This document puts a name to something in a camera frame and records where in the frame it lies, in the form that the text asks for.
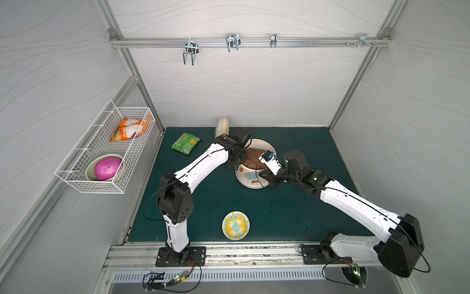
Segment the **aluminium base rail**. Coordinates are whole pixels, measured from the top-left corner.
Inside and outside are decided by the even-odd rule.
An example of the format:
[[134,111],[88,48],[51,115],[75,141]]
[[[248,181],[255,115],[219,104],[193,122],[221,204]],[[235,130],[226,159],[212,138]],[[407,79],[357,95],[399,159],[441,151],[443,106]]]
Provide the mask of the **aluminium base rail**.
[[[206,248],[203,270],[258,269],[258,268],[299,268],[306,254],[301,252],[302,242],[193,242],[192,246]],[[186,270],[182,267],[157,267],[162,242],[125,243],[112,246],[101,268],[102,271],[157,271]]]

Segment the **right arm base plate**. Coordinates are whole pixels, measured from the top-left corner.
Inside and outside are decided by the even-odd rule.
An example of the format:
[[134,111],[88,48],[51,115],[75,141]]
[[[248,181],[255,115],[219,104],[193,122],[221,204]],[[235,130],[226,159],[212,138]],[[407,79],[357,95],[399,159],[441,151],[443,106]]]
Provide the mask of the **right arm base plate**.
[[331,260],[329,251],[321,245],[300,244],[298,251],[305,265],[326,264]]

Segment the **double metal hook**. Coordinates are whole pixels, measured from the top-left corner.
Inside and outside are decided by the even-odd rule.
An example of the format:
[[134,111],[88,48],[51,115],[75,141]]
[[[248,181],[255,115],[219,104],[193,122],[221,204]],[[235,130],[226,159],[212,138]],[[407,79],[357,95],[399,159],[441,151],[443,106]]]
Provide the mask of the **double metal hook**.
[[184,64],[188,63],[190,58],[190,63],[192,66],[195,65],[196,55],[199,53],[199,45],[192,40],[185,44],[185,51],[183,52],[183,62]]

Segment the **metal bracket hook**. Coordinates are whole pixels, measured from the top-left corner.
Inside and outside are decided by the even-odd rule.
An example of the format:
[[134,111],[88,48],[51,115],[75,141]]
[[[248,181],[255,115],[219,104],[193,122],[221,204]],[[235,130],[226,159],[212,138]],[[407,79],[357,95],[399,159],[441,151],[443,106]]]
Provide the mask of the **metal bracket hook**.
[[357,41],[350,43],[350,42],[345,42],[345,45],[348,47],[354,46],[357,49],[362,48],[362,47],[376,47],[378,44],[376,42],[372,42],[368,40],[368,35],[366,33],[362,34]]

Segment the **brown clay mud lump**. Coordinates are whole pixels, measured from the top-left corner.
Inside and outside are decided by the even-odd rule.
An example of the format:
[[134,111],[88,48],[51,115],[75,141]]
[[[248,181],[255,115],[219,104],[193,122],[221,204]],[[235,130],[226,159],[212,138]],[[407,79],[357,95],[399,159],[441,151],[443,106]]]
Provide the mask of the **brown clay mud lump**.
[[243,163],[243,166],[247,167],[248,169],[252,170],[264,170],[267,168],[266,164],[263,164],[259,157],[265,153],[265,149],[260,148],[247,148],[246,153],[248,155],[248,159]]

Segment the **metal loop hook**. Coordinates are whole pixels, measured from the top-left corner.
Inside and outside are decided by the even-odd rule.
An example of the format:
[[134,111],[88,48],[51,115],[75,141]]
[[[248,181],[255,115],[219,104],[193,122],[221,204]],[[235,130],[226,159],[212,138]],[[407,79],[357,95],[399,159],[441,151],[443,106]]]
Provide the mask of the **metal loop hook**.
[[227,50],[230,52],[232,49],[239,50],[241,45],[241,37],[237,33],[231,33],[225,37]]

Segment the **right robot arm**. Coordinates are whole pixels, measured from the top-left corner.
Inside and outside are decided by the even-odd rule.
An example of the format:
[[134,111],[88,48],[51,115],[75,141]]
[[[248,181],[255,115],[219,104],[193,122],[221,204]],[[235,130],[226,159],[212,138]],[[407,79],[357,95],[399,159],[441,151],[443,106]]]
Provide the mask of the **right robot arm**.
[[374,261],[401,278],[410,277],[423,257],[424,244],[419,221],[410,214],[400,216],[369,202],[321,170],[312,170],[303,153],[292,150],[284,163],[271,151],[259,160],[267,166],[261,177],[273,188],[281,184],[298,186],[308,195],[319,198],[347,214],[372,236],[351,236],[331,232],[319,245],[318,254],[326,262],[341,258]]

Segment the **cream plate on edge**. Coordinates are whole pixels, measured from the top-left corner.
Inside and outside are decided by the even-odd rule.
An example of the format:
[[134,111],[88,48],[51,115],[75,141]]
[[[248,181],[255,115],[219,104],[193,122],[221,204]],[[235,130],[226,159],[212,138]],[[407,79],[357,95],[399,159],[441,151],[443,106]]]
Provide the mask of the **cream plate on edge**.
[[215,138],[223,134],[228,135],[229,133],[230,133],[230,122],[228,118],[226,117],[220,118],[215,127],[215,132],[214,132]]

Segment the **orange white snack bag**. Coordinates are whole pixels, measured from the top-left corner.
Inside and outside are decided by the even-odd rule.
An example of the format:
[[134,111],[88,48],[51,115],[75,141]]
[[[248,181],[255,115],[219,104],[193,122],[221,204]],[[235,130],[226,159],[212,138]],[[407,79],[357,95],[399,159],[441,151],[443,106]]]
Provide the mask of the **orange white snack bag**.
[[151,114],[146,115],[144,120],[124,118],[114,129],[110,137],[110,142],[127,141],[143,135],[150,126],[151,120]]

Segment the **yellow teal patterned bowl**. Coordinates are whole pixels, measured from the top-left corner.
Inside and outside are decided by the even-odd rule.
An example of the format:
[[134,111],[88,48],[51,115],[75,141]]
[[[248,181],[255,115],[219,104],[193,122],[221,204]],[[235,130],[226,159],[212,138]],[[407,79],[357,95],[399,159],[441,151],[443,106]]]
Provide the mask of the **yellow teal patterned bowl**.
[[222,231],[231,241],[244,239],[250,230],[251,222],[247,215],[241,211],[228,213],[222,221]]

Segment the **small metal clip hook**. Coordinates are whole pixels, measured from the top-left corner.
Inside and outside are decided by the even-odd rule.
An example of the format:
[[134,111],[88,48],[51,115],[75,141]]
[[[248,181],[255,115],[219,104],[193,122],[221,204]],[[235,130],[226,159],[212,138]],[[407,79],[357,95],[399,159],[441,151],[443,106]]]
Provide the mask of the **small metal clip hook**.
[[274,49],[277,46],[277,34],[273,33],[270,36],[270,48]]

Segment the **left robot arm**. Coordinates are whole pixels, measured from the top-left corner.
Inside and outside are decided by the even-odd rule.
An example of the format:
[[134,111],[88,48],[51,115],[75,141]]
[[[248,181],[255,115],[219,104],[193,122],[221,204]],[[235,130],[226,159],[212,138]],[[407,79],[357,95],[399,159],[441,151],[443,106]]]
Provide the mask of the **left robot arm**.
[[246,147],[252,135],[239,127],[233,134],[220,134],[193,162],[160,178],[157,206],[166,225],[165,250],[181,262],[188,259],[190,240],[187,219],[194,204],[192,194],[199,184],[219,166],[236,169],[248,159]]

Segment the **aluminium top rail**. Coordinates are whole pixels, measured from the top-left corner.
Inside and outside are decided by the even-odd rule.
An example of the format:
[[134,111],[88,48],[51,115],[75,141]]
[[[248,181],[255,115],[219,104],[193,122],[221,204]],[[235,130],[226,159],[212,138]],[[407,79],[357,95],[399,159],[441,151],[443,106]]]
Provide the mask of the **aluminium top rail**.
[[[277,37],[277,48],[355,48],[348,47],[345,42],[353,43],[359,37]],[[125,38],[111,40],[112,47],[116,49],[184,49],[190,40],[199,45],[199,49],[227,49],[225,37],[223,38]],[[388,47],[392,39],[368,37],[369,41],[376,42],[377,47]],[[268,37],[241,37],[239,49],[271,49],[270,36]]]

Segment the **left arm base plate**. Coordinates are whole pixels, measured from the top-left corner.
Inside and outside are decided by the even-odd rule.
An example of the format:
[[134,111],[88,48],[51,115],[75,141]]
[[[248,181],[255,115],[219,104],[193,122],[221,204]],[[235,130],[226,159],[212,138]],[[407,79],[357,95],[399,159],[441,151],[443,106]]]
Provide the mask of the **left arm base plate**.
[[159,249],[155,266],[162,267],[189,267],[190,262],[195,262],[201,267],[206,263],[206,247],[190,246],[181,252],[174,251],[171,247],[165,246]]

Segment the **green snack packet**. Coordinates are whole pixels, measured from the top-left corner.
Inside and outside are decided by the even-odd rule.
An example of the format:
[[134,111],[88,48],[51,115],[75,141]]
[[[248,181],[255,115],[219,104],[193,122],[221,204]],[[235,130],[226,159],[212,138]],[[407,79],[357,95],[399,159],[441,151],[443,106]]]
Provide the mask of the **green snack packet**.
[[185,132],[172,144],[171,149],[189,155],[200,140],[199,137]]

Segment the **white ceramic pot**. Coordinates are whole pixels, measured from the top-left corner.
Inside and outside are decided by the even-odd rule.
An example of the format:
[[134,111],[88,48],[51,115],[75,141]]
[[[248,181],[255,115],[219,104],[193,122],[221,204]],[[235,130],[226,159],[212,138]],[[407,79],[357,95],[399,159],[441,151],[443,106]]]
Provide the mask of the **white ceramic pot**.
[[[274,154],[277,154],[276,150],[270,143],[261,139],[252,139],[252,141],[248,143],[247,148],[260,148],[270,150]],[[268,180],[265,180],[259,175],[260,172],[265,170],[269,171],[268,168],[264,170],[248,169],[242,164],[236,169],[236,178],[245,187],[250,189],[262,189],[269,186]]]

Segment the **green table mat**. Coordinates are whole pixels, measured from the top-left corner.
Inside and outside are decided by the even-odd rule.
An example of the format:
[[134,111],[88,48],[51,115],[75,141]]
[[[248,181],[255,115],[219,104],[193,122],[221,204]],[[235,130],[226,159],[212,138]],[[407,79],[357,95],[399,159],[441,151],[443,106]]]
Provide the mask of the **green table mat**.
[[[304,153],[313,170],[324,171],[354,190],[353,182],[337,147],[325,127],[251,127],[249,133],[270,143],[279,156],[287,151]],[[189,155],[171,149],[183,133],[199,137]],[[169,127],[164,135],[137,216],[129,235],[131,242],[166,240],[163,217],[155,193],[161,176],[181,170],[203,154],[214,140],[211,127]],[[226,165],[213,171],[195,190],[194,209],[187,222],[191,242],[225,241],[223,218],[232,211],[248,216],[251,226],[247,241],[320,241],[330,232],[367,236],[369,231],[345,213],[320,199],[303,193],[296,185],[283,184],[249,189]]]

